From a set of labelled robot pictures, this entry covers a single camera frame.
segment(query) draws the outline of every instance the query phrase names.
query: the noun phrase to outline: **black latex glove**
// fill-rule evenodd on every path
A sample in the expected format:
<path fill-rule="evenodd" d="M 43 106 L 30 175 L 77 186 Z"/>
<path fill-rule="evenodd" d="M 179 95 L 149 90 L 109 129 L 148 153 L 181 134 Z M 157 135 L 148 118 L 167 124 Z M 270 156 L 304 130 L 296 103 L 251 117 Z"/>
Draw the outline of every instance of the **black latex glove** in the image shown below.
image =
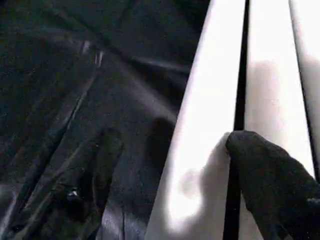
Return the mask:
<path fill-rule="evenodd" d="M 281 228 L 295 240 L 320 239 L 320 185 L 301 163 L 251 131 L 232 132 L 226 149 L 265 240 L 281 239 Z"/>

